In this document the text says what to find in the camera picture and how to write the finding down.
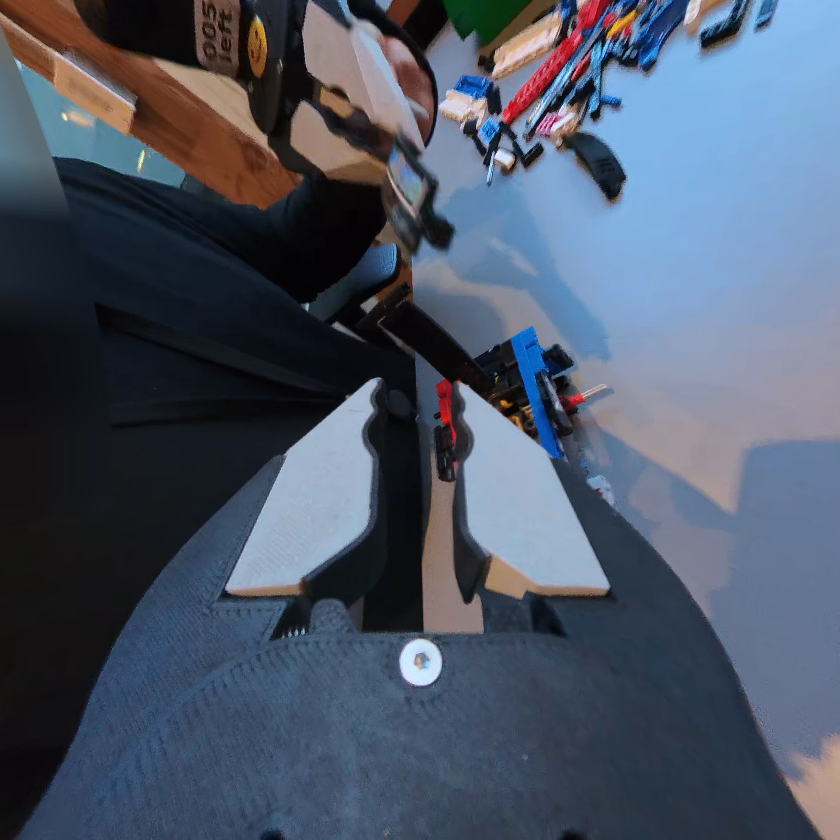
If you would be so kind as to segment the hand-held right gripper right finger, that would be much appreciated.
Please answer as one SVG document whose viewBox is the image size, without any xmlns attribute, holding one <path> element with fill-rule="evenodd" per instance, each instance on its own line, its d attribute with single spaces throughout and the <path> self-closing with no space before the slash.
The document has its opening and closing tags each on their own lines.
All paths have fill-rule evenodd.
<svg viewBox="0 0 840 840">
<path fill-rule="evenodd" d="M 604 596 L 610 584 L 560 480 L 556 461 L 468 385 L 453 387 L 455 572 L 466 603 L 479 591 Z"/>
</svg>

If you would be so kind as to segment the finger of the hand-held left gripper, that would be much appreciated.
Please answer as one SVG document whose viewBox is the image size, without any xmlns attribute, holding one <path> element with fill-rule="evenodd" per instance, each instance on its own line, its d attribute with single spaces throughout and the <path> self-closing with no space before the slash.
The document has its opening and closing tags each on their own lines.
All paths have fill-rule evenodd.
<svg viewBox="0 0 840 840">
<path fill-rule="evenodd" d="M 301 101 L 289 116 L 289 172 L 381 186 L 392 150 L 392 115 L 352 108 L 336 113 Z"/>
<path fill-rule="evenodd" d="M 404 140 L 423 151 L 421 105 L 404 91 L 374 28 L 346 2 L 307 2 L 301 36 L 316 88 L 308 105 L 356 150 L 386 153 Z"/>
</svg>

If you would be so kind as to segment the black curved brick panel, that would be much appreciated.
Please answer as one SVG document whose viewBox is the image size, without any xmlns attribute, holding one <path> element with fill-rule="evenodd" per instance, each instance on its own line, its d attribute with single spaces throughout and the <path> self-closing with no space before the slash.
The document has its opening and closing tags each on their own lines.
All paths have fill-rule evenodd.
<svg viewBox="0 0 840 840">
<path fill-rule="evenodd" d="M 490 375 L 461 344 L 417 306 L 413 289 L 406 283 L 364 312 L 353 331 L 372 343 L 389 339 L 404 345 L 443 379 L 468 385 L 480 396 L 486 396 L 493 385 Z"/>
<path fill-rule="evenodd" d="M 576 132 L 564 139 L 610 202 L 621 195 L 627 180 L 624 168 L 610 147 L 600 138 L 587 132 Z"/>
</svg>

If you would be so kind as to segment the pile of loose toy bricks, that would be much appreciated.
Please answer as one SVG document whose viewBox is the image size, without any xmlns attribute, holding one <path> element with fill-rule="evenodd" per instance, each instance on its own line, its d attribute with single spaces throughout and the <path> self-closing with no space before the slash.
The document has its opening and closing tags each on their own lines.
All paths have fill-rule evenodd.
<svg viewBox="0 0 840 840">
<path fill-rule="evenodd" d="M 457 122 L 474 144 L 486 167 L 486 183 L 491 184 L 497 172 L 508 174 L 517 165 L 527 169 L 535 163 L 543 152 L 540 140 L 570 150 L 564 139 L 584 132 L 586 120 L 598 120 L 604 107 L 622 107 L 620 98 L 603 90 L 604 70 L 612 62 L 653 69 L 678 28 L 698 37 L 701 49 L 735 37 L 751 2 L 729 2 L 725 16 L 702 27 L 720 4 L 554 3 L 506 43 L 480 55 L 478 65 L 485 75 L 462 76 L 447 91 L 440 114 Z"/>
</svg>

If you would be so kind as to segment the green plastic bin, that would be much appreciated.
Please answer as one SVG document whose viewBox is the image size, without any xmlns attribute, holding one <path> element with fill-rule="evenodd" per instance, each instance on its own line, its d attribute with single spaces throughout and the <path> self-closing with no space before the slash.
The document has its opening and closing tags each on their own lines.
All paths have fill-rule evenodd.
<svg viewBox="0 0 840 840">
<path fill-rule="evenodd" d="M 485 46 L 499 36 L 530 1 L 443 1 L 444 10 L 458 36 L 473 34 Z"/>
</svg>

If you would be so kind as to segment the wooden table leg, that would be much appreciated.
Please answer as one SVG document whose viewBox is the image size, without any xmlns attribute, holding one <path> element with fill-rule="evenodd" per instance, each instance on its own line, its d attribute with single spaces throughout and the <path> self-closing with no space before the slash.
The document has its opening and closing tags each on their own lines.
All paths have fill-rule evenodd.
<svg viewBox="0 0 840 840">
<path fill-rule="evenodd" d="M 231 80 L 102 43 L 72 2 L 2 1 L 2 29 L 14 57 L 49 82 L 69 53 L 137 98 L 132 136 L 234 203 L 265 208 L 299 178 L 270 151 Z"/>
</svg>

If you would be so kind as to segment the toy brick car model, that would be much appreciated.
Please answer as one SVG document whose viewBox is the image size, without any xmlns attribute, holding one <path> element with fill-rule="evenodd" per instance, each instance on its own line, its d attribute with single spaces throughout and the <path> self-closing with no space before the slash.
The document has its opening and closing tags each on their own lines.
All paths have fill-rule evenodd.
<svg viewBox="0 0 840 840">
<path fill-rule="evenodd" d="M 534 327 L 514 335 L 475 358 L 489 377 L 484 399 L 508 421 L 538 443 L 550 457 L 565 458 L 563 444 L 574 435 L 572 417 L 581 405 L 611 389 L 599 384 L 573 392 L 565 374 L 574 362 L 560 345 L 541 346 Z M 434 427 L 437 477 L 443 482 L 456 478 L 456 431 L 453 425 L 453 384 L 441 381 L 436 388 L 438 424 Z M 588 485 L 611 507 L 616 507 L 612 487 L 603 476 L 592 476 L 581 460 Z"/>
</svg>

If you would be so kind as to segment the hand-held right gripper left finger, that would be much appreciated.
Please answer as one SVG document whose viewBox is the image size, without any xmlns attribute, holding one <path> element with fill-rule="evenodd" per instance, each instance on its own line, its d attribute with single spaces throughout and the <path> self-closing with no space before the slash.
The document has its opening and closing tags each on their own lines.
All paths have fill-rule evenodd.
<svg viewBox="0 0 840 840">
<path fill-rule="evenodd" d="M 370 380 L 288 449 L 226 594 L 366 596 L 385 567 L 385 414 L 385 384 Z"/>
</svg>

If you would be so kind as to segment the person's left hand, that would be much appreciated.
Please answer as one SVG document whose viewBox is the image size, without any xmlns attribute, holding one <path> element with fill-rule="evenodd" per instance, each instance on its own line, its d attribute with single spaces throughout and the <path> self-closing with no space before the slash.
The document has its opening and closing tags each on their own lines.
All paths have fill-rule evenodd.
<svg viewBox="0 0 840 840">
<path fill-rule="evenodd" d="M 409 107 L 423 138 L 423 146 L 428 146 L 437 115 L 434 80 L 421 68 L 413 52 L 399 38 L 383 35 L 380 44 L 400 89 L 410 102 Z"/>
</svg>

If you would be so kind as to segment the black starred brick panel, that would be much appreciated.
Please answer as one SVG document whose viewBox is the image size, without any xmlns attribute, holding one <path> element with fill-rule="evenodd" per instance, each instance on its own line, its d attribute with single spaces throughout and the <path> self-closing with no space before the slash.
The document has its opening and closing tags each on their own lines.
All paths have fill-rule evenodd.
<svg viewBox="0 0 840 840">
<path fill-rule="evenodd" d="M 387 221 L 411 255 L 423 242 L 443 251 L 451 246 L 455 227 L 435 208 L 437 189 L 438 180 L 421 162 L 419 149 L 397 135 L 381 194 Z"/>
</svg>

